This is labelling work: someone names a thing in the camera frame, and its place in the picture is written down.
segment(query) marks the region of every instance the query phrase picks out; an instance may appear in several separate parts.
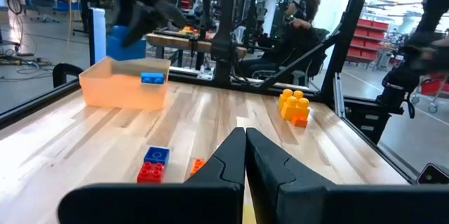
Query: orange plastic bin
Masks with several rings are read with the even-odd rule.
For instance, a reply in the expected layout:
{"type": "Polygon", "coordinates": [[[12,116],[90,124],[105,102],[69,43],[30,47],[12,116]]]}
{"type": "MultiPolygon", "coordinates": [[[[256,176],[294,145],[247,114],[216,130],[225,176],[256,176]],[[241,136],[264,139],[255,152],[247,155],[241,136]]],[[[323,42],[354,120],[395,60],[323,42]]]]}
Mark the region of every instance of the orange plastic bin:
{"type": "Polygon", "coordinates": [[[169,60],[144,58],[115,61],[102,59],[79,75],[79,83],[87,105],[136,110],[163,108],[168,88],[169,60]],[[164,75],[163,84],[144,84],[140,73],[164,75]]]}

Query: woman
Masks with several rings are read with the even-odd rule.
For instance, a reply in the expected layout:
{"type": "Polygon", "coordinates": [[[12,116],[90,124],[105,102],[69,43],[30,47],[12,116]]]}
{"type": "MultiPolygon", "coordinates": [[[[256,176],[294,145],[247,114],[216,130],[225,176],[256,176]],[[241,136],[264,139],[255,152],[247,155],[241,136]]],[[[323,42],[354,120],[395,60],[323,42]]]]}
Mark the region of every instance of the woman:
{"type": "Polygon", "coordinates": [[[314,21],[321,0],[289,0],[281,40],[260,59],[242,60],[239,68],[246,77],[262,70],[277,70],[277,67],[290,55],[295,45],[302,39],[312,36],[311,23],[314,21]]]}

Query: wooden table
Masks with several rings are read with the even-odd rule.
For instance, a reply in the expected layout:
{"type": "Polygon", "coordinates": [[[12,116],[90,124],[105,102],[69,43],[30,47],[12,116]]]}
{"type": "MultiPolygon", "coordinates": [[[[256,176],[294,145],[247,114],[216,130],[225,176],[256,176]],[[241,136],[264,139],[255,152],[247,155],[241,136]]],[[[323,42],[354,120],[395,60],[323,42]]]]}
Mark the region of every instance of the wooden table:
{"type": "Polygon", "coordinates": [[[0,223],[56,223],[70,190],[135,183],[150,145],[170,148],[163,181],[181,183],[236,126],[257,128],[335,183],[406,184],[328,107],[310,107],[303,129],[282,120],[271,96],[170,82],[165,108],[149,112],[86,107],[76,91],[0,131],[0,223]]]}
{"type": "MultiPolygon", "coordinates": [[[[178,48],[182,50],[190,50],[192,49],[192,42],[186,38],[180,37],[171,37],[168,35],[162,34],[147,34],[146,35],[148,43],[153,46],[164,46],[169,48],[178,48]]],[[[210,53],[210,47],[212,44],[208,41],[198,41],[196,45],[198,52],[210,53]]],[[[246,55],[246,48],[237,47],[237,53],[239,58],[243,58],[246,55]]]]}

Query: black metal frame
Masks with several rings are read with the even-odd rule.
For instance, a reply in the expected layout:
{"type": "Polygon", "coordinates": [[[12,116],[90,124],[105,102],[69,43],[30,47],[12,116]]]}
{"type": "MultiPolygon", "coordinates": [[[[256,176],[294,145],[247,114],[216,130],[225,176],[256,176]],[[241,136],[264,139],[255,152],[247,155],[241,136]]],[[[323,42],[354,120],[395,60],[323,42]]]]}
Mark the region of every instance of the black metal frame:
{"type": "MultiPolygon", "coordinates": [[[[353,36],[354,30],[356,29],[356,23],[358,20],[358,17],[361,12],[361,8],[363,6],[364,0],[349,0],[346,13],[344,14],[344,21],[341,23],[339,28],[334,32],[334,36],[331,39],[328,39],[327,43],[322,43],[316,50],[321,50],[323,48],[327,48],[328,45],[332,42],[336,42],[332,58],[330,59],[330,64],[328,71],[326,72],[326,77],[324,80],[323,87],[321,91],[315,92],[315,91],[304,91],[301,88],[298,88],[298,90],[301,90],[304,92],[304,96],[308,99],[310,99],[313,102],[320,102],[325,103],[329,107],[333,106],[333,79],[336,72],[341,72],[344,59],[346,58],[347,50],[349,48],[350,40],[353,36]]],[[[93,64],[95,62],[95,54],[94,54],[94,43],[93,43],[93,33],[90,32],[90,62],[93,64]]],[[[301,58],[298,59],[293,64],[298,64],[301,61],[301,58]]],[[[225,88],[225,89],[231,89],[236,91],[245,91],[245,92],[251,92],[251,93],[259,93],[263,95],[279,95],[282,93],[285,87],[282,85],[274,84],[276,82],[276,79],[280,77],[283,74],[288,74],[289,71],[291,71],[291,67],[287,67],[284,71],[282,71],[280,74],[277,74],[272,80],[266,81],[262,86],[251,86],[247,84],[243,84],[240,82],[223,82],[223,81],[205,81],[202,79],[197,79],[194,74],[171,70],[169,74],[169,80],[171,81],[179,81],[184,82],[188,84],[197,84],[202,86],[210,86],[215,88],[225,88]]],[[[79,88],[79,83],[77,81],[70,82],[64,86],[60,86],[48,93],[43,94],[42,96],[35,98],[25,104],[22,104],[16,108],[13,108],[12,110],[9,110],[3,114],[0,114],[0,128],[6,127],[9,124],[14,123],[15,121],[18,121],[19,119],[22,119],[23,117],[27,116],[28,114],[31,114],[38,109],[42,108],[45,105],[48,105],[52,101],[55,101],[64,95],[67,95],[68,93],[71,93],[72,91],[79,88]]],[[[353,98],[353,97],[344,97],[344,103],[345,106],[352,111],[360,112],[361,116],[364,114],[370,114],[370,113],[376,113],[381,114],[383,118],[379,122],[379,126],[377,129],[381,129],[383,131],[383,128],[387,122],[387,119],[385,119],[386,116],[389,117],[390,113],[397,113],[401,114],[403,110],[389,110],[387,107],[377,104],[374,100],[364,100],[361,98],[353,98]]],[[[385,155],[379,147],[376,145],[378,140],[380,139],[380,133],[377,133],[376,136],[371,136],[371,138],[367,137],[366,132],[362,132],[360,130],[360,126],[356,126],[353,124],[354,120],[351,122],[351,115],[349,114],[348,119],[343,118],[343,121],[346,122],[351,128],[357,132],[362,139],[364,139],[369,146],[371,146],[383,159],[385,159],[387,162],[389,162],[394,169],[396,169],[409,183],[412,182],[412,179],[407,176],[402,170],[400,170],[397,165],[395,165],[391,160],[389,160],[388,156],[385,155]]]]}

